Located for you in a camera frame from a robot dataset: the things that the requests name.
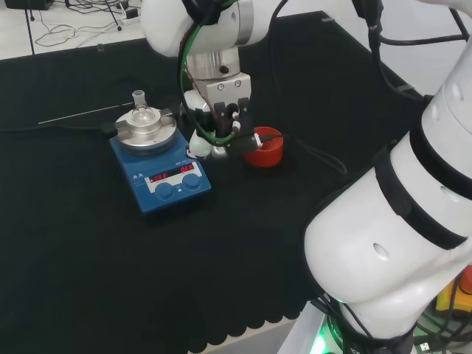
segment red container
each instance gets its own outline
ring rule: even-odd
[[[258,127],[254,129],[259,136],[281,135],[277,129],[270,127]],[[256,167],[273,167],[282,160],[283,157],[283,138],[274,138],[271,141],[264,142],[263,146],[252,153],[247,153],[246,161]]]

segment black cable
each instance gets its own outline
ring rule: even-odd
[[[268,53],[269,53],[268,64],[269,64],[269,69],[271,73],[271,79],[272,79],[272,82],[274,83],[275,92],[276,92],[276,100],[275,100],[276,105],[278,105],[278,102],[280,101],[280,97],[282,96],[282,89],[280,88],[280,84],[277,79],[277,75],[275,72],[275,65],[274,65],[274,26],[275,26],[275,20],[277,19],[277,16],[279,15],[280,10],[287,4],[287,2],[288,0],[282,0],[279,3],[274,13],[272,14],[272,17],[268,26]],[[328,166],[333,168],[336,172],[342,175],[347,174],[346,165],[340,159],[338,159],[337,157],[333,155],[330,155],[329,153],[325,153],[324,151],[316,149],[315,147],[309,145],[307,142],[304,142],[300,138],[297,138],[293,130],[291,129],[290,123],[286,119],[284,119],[283,122],[287,128],[289,135],[294,139],[294,142],[297,145],[297,147],[301,148],[302,150],[307,152],[309,155],[317,158],[319,161],[327,164]]]
[[[467,31],[467,28],[465,28],[464,22],[462,22],[462,19],[460,18],[459,13],[457,12],[456,9],[451,9],[449,7],[449,11],[451,11],[452,17],[454,17],[454,20],[459,27],[460,32],[464,36],[465,41],[469,40],[470,34],[469,31]]]
[[[423,316],[423,318],[424,318],[426,321],[432,323],[433,325],[435,325],[435,326],[438,327],[439,329],[440,329],[441,327],[443,327],[443,325],[444,325],[444,324],[439,323],[439,322],[436,321],[435,319],[431,318],[430,316],[426,315],[425,313],[423,313],[422,316]],[[447,333],[449,333],[449,334],[452,334],[452,333],[453,333],[453,330],[451,330],[451,329],[449,329],[449,328],[446,328],[446,329],[445,329],[445,332],[447,332]]]
[[[28,26],[28,35],[29,35],[29,43],[31,44],[31,52],[35,54],[35,46],[32,43],[32,36],[31,36],[31,27],[30,27],[30,19],[28,18],[28,10],[24,9],[24,15],[27,17],[27,26]]]
[[[389,46],[422,46],[424,44],[435,44],[445,43],[452,41],[463,41],[466,40],[464,35],[446,35],[444,37],[426,38],[426,39],[414,39],[409,41],[399,41],[395,39],[388,39],[380,35],[381,42]]]
[[[354,311],[349,307],[348,304],[343,304],[343,306],[349,311],[349,313],[351,314],[351,316],[354,318],[354,320],[357,322],[357,324],[359,325],[359,327],[362,328],[362,330],[366,333],[366,335],[369,337],[369,338],[374,338],[372,337],[372,335],[369,333],[369,331],[365,328],[365,326],[362,324],[361,320],[355,315]]]
[[[457,289],[459,288],[459,283],[460,283],[460,277],[464,274],[464,271],[461,271],[460,274],[456,277],[454,280],[454,284],[452,285],[452,293],[451,293],[451,302],[449,304],[449,309],[448,309],[448,316],[446,317],[446,320],[444,321],[444,325],[440,330],[438,330],[434,335],[436,337],[441,336],[443,332],[445,332],[446,328],[448,328],[449,322],[452,318],[452,313],[454,312],[454,303],[456,301],[456,293]]]
[[[454,341],[454,339],[456,339],[457,337],[459,337],[460,333],[462,333],[462,331],[472,322],[472,316],[470,316],[468,318],[467,321],[464,321],[459,328],[457,328],[457,330],[451,334],[451,337],[449,338],[449,340],[447,341],[446,345],[444,346],[444,348],[442,349],[442,354],[446,354],[446,350],[448,349],[449,345],[451,344],[451,342]]]

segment red led display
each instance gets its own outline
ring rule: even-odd
[[[173,170],[166,171],[166,172],[160,173],[160,174],[155,175],[155,176],[151,176],[151,177],[149,177],[149,182],[150,183],[159,182],[159,181],[162,181],[163,179],[169,178],[171,176],[178,175],[179,173],[185,173],[187,171],[191,171],[191,170],[194,170],[194,169],[195,168],[193,167],[193,164],[186,164],[185,166],[174,168]]]
[[[180,167],[180,172],[184,173],[193,169],[194,169],[193,164],[188,164],[187,166]]]

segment black tablecloth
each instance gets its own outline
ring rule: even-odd
[[[348,177],[286,141],[271,170],[204,162],[209,195],[143,219],[100,135],[0,135],[1,353],[185,353],[298,316],[311,296],[299,247],[305,221],[423,110],[391,94],[368,51],[325,17],[277,21],[279,105],[267,43],[241,49],[241,63],[256,123],[283,130],[283,115],[300,138],[344,160]],[[144,40],[5,60],[0,123],[130,102],[134,89],[165,108],[178,102],[175,76],[175,59]]]

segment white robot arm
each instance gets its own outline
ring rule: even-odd
[[[472,0],[424,1],[472,17]],[[240,73],[237,46],[266,35],[277,5],[240,0],[221,13],[217,24],[200,31],[187,60],[195,87],[185,94],[191,109],[208,111],[208,105],[237,105],[250,98],[250,78]],[[143,0],[143,30],[157,52],[176,56],[191,24],[181,1]],[[192,144],[198,156],[225,154],[198,141],[196,134],[191,149]],[[319,213],[305,234],[313,277],[333,298],[349,304],[373,338],[408,333],[428,303],[472,262],[471,151],[469,41],[421,126]],[[366,334],[345,307],[341,311]]]
[[[215,158],[224,158],[227,156],[225,145],[218,146],[211,140],[230,138],[232,133],[253,133],[246,105],[251,97],[251,78],[240,72],[237,47],[256,43],[266,36],[277,2],[227,3],[229,8],[221,12],[218,22],[203,26],[198,32],[186,60],[194,89],[184,94],[185,113],[194,119],[198,110],[204,114],[211,112],[214,122],[213,126],[197,127],[189,144],[191,156],[212,154]],[[142,28],[146,38],[163,55],[178,56],[182,38],[193,22],[180,0],[144,0],[142,3]],[[254,137],[256,145],[252,145],[253,140],[249,142],[252,150],[261,146],[257,134]],[[235,142],[231,146],[233,151],[237,150]]]

